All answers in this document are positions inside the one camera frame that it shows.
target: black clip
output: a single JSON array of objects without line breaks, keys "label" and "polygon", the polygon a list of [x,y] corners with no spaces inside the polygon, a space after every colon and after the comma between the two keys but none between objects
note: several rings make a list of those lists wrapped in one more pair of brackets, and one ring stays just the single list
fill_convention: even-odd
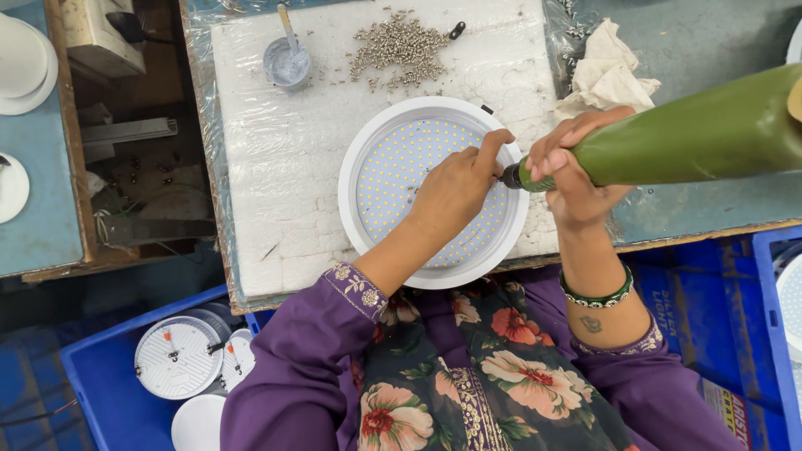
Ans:
[{"label": "black clip", "polygon": [[209,354],[209,357],[212,356],[217,351],[220,351],[222,348],[225,347],[225,342],[215,344],[212,346],[211,344],[206,345],[206,353]]},{"label": "black clip", "polygon": [[465,31],[465,22],[457,23],[454,27],[454,30],[448,34],[448,37],[453,41],[454,39],[459,38],[463,31]]}]

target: floral dupatta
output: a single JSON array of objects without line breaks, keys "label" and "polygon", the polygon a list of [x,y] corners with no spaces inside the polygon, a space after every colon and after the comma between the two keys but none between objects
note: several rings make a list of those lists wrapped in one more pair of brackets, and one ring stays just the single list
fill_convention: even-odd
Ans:
[{"label": "floral dupatta", "polygon": [[502,277],[449,293],[472,368],[446,368],[415,307],[419,291],[391,296],[362,363],[351,365],[359,451],[637,449],[618,413],[541,333],[523,287]]}]

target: white rag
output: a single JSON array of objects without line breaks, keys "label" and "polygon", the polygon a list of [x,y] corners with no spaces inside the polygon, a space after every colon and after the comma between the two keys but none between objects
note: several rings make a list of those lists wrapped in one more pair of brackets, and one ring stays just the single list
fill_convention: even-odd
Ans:
[{"label": "white rag", "polygon": [[618,24],[605,18],[588,38],[585,58],[573,73],[573,92],[559,100],[554,118],[559,123],[583,112],[609,110],[629,105],[635,112],[654,107],[649,98],[661,83],[656,79],[636,79],[632,71],[638,58],[616,36]]}]

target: bangle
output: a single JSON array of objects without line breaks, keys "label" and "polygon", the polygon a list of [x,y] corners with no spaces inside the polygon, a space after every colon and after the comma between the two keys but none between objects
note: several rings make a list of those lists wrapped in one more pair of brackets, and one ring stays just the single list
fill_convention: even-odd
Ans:
[{"label": "bangle", "polygon": [[579,304],[583,307],[590,307],[590,308],[606,308],[612,307],[630,295],[632,291],[632,271],[630,268],[621,263],[624,266],[624,272],[626,273],[626,281],[624,282],[624,286],[621,287],[620,290],[616,291],[610,296],[606,296],[604,298],[586,298],[585,296],[577,295],[573,293],[570,288],[568,288],[568,284],[565,283],[565,275],[563,274],[562,270],[560,270],[560,286],[562,290],[565,292],[565,297],[568,298],[569,301],[572,303]]}]

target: wrist tattoo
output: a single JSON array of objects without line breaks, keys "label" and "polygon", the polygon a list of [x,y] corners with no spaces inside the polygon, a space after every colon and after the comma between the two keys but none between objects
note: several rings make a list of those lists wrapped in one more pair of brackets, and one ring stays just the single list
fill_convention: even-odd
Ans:
[{"label": "wrist tattoo", "polygon": [[591,334],[597,334],[602,331],[602,322],[598,319],[590,318],[589,316],[580,316],[579,320],[582,321],[582,325],[585,326],[585,329]]}]

